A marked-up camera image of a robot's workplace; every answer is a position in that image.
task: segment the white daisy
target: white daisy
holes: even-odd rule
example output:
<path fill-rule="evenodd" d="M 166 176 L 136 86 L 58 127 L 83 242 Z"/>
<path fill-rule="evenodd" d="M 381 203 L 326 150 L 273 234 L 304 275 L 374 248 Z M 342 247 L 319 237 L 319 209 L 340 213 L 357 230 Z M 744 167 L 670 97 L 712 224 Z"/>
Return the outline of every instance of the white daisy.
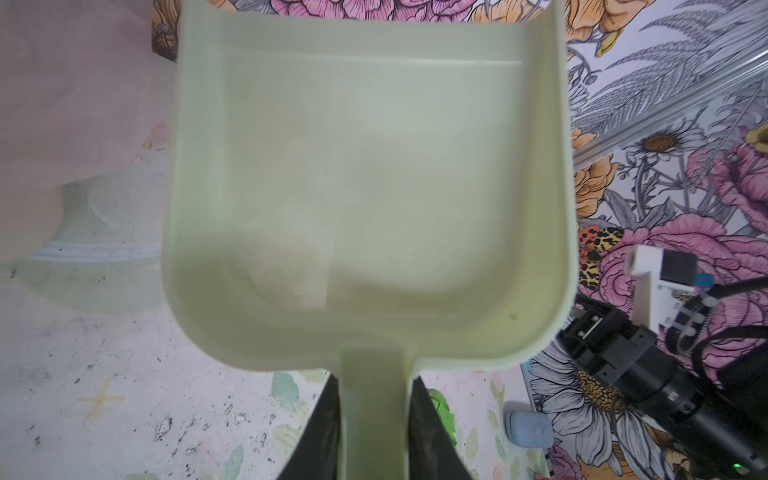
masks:
<path fill-rule="evenodd" d="M 578 368 L 557 341 L 531 360 L 528 372 L 536 377 L 531 390 L 542 412 L 554 416 L 552 428 L 559 435 L 576 435 L 576 453 L 586 465 L 607 462 L 621 476 L 614 453 L 617 442 L 640 480 L 674 477 L 640 416 L 623 407 L 617 390 L 604 387 Z"/>
<path fill-rule="evenodd" d="M 704 130 L 696 119 L 682 120 L 631 144 L 624 150 L 635 161 L 668 161 L 683 157 L 704 146 Z"/>

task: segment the floral wallpaper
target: floral wallpaper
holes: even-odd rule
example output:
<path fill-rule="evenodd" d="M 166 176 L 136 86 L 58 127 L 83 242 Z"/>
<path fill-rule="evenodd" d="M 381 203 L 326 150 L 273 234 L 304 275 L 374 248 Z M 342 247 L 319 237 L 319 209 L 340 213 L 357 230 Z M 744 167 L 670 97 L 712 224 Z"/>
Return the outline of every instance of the floral wallpaper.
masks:
<path fill-rule="evenodd" d="M 634 280 L 624 273 L 624 260 L 632 245 L 694 253 L 700 271 L 717 283 L 768 274 L 768 76 L 682 113 L 574 176 L 578 289 L 628 313 Z M 574 145 L 583 136 L 574 131 Z M 728 297 L 700 339 L 767 319 L 766 292 Z M 663 338 L 658 346 L 665 349 Z M 754 343 L 707 347 L 707 373 L 715 379 L 718 368 Z M 677 358 L 691 368 L 690 357 Z M 529 361 L 525 374 L 536 408 L 550 416 L 558 439 L 550 450 L 556 480 L 690 476 L 674 440 L 646 423 L 618 391 L 582 372 L 557 343 Z"/>

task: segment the yellow daisy center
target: yellow daisy center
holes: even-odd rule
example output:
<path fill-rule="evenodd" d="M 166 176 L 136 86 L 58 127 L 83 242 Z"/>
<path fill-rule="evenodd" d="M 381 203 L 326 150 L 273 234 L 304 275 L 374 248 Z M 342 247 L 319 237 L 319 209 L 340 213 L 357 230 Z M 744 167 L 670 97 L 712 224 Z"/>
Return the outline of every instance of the yellow daisy center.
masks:
<path fill-rule="evenodd" d="M 677 138 L 670 134 L 659 134 L 649 137 L 643 142 L 643 148 L 655 153 L 665 152 L 677 145 Z"/>
<path fill-rule="evenodd" d="M 576 380 L 581 386 L 584 396 L 598 406 L 600 410 L 611 412 L 615 408 L 616 412 L 620 412 L 623 409 L 623 404 L 616 402 L 621 397 L 618 390 L 604 386 L 581 369 L 576 370 Z"/>

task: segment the pink flower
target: pink flower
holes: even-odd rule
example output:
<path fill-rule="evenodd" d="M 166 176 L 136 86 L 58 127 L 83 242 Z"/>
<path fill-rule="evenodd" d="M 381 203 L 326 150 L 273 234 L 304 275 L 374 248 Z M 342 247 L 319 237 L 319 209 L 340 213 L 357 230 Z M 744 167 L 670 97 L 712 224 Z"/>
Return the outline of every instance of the pink flower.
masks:
<path fill-rule="evenodd" d="M 278 15 L 397 22 L 462 22 L 474 0 L 271 0 Z"/>
<path fill-rule="evenodd" d="M 552 470 L 554 470 L 552 480 L 584 480 L 581 467 L 560 446 L 559 440 L 556 440 L 555 445 L 549 449 L 549 461 L 552 462 Z"/>
<path fill-rule="evenodd" d="M 710 152 L 691 154 L 687 174 L 704 189 L 711 182 L 723 205 L 735 206 L 752 227 L 768 233 L 768 155 L 750 144 L 738 144 L 727 158 L 712 161 L 711 174 L 706 177 Z"/>
<path fill-rule="evenodd" d="M 598 291 L 592 292 L 581 285 L 579 291 L 629 313 L 633 306 L 634 279 L 624 273 L 624 259 L 628 247 L 638 244 L 694 253 L 699 257 L 699 270 L 713 275 L 717 283 L 768 275 L 768 243 L 725 233 L 723 226 L 715 220 L 696 214 L 680 215 L 651 229 L 625 230 L 621 241 L 602 258 Z M 715 307 L 708 333 L 712 335 L 730 326 L 762 325 L 767 317 L 768 294 L 764 291 L 730 296 Z M 716 343 L 704 350 L 704 363 L 715 369 L 720 368 L 753 345 L 753 340 Z M 680 360 L 690 368 L 689 358 L 680 357 Z M 710 370 L 710 375 L 715 378 L 713 370 Z"/>

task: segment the scoop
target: scoop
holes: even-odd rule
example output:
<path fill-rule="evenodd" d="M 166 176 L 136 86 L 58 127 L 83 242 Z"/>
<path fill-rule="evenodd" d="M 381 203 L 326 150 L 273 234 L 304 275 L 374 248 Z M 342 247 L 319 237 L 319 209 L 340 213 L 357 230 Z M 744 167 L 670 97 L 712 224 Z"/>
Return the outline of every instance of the scoop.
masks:
<path fill-rule="evenodd" d="M 165 293 L 227 365 L 338 377 L 340 478 L 406 478 L 421 371 L 510 366 L 564 319 L 561 12 L 412 24 L 184 5 Z"/>

